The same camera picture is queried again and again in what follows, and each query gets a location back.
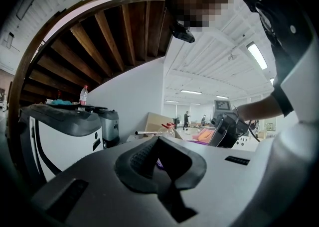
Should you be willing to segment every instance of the window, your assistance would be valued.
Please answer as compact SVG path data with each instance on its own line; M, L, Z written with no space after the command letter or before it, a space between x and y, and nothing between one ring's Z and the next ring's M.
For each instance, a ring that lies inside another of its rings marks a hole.
M276 131L276 118L265 119L266 131Z

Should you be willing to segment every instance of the blue cloth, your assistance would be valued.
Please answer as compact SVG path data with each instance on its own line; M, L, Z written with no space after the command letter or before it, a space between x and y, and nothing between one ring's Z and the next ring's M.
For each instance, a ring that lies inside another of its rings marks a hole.
M57 99L50 102L50 105L72 105L72 103L70 101L63 101L63 100Z

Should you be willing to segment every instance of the black rectangular sticker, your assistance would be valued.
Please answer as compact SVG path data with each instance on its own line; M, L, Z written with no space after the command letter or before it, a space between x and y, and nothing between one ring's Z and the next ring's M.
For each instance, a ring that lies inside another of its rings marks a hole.
M249 160L247 159L243 159L243 158L238 158L238 157L234 157L234 156L228 156L226 159L226 161L231 161L231 162L235 162L238 164L242 164L242 165L248 165Z
M99 144L101 144L101 140L98 139L93 143L93 151L99 146Z

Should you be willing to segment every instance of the pink object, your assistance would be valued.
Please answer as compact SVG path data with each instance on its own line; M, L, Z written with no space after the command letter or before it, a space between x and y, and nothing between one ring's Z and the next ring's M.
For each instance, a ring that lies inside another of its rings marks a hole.
M210 135L209 135L207 138L203 139L203 140L198 140L198 138L199 138L204 132L206 132L206 131L209 131L209 132L210 132ZM196 139L197 141L204 142L204 143L208 144L208 143L210 142L210 140L211 140L211 138L212 138L214 132L215 132L214 130L203 129L199 134L193 135L192 138L193 138L193 139Z

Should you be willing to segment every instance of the person's arm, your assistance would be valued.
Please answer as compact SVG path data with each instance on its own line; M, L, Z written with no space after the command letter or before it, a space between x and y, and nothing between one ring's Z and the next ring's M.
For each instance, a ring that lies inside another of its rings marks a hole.
M249 103L237 107L240 118L244 121L267 119L283 114L276 99L269 95L259 102Z

